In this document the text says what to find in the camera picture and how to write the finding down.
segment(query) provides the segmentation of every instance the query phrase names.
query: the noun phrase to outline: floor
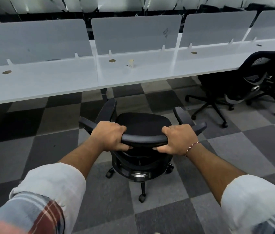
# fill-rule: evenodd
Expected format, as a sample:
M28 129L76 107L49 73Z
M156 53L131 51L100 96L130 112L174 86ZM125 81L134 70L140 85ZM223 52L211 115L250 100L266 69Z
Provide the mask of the floor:
M172 109L189 114L201 102L185 102L186 94L204 96L196 77L184 77L108 89L116 98L117 113L146 112L177 124ZM89 135L79 129L78 118L94 120L103 105L100 90L0 104L0 206L30 169L54 163ZM213 153L249 174L275 184L275 104L269 99L236 105L221 111L229 127L212 108L197 115L208 128L199 136ZM74 227L76 234L221 233L228 228L198 170L184 157L174 157L175 169L146 182L146 201L138 201L140 185L119 174L111 179L110 153L102 153L91 169L87 191Z

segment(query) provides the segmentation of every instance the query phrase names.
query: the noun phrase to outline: mesh backrest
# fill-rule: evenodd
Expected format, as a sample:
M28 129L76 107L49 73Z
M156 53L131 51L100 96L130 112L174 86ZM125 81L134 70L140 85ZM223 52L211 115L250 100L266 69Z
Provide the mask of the mesh backrest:
M230 103L242 102L253 87L263 83L275 68L275 51L260 51L251 54L232 76L232 81L225 96Z

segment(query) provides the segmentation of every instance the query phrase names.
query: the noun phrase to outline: white desk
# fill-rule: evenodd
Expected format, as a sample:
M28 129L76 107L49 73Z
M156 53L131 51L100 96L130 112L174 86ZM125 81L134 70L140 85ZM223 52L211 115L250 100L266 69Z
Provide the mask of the white desk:
M253 52L275 50L275 39L261 40L259 49L253 47L257 42L179 48L180 39L181 34L175 49L112 56L98 56L91 40L94 56L0 66L0 103L236 70ZM109 62L110 57L116 62ZM127 66L130 59L133 68Z

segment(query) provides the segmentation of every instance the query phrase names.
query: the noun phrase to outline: desk leg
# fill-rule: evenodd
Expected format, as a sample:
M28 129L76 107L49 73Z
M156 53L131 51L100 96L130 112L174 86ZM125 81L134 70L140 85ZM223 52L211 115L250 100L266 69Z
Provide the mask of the desk leg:
M104 102L107 102L107 101L108 101L108 98L107 98L106 93L107 93L107 88L101 89L101 94L102 94L102 96L103 96Z

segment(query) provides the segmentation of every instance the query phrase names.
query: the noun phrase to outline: rolled-up sleeve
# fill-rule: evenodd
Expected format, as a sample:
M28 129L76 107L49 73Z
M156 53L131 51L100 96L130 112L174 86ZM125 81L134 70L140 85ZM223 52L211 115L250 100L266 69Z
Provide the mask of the rolled-up sleeve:
M65 233L71 233L85 189L85 178L78 169L64 163L55 163L30 170L22 183L12 189L9 198L21 192L49 197L62 208Z
M252 233L258 224L275 217L275 185L260 177L243 175L226 187L221 206L232 232Z

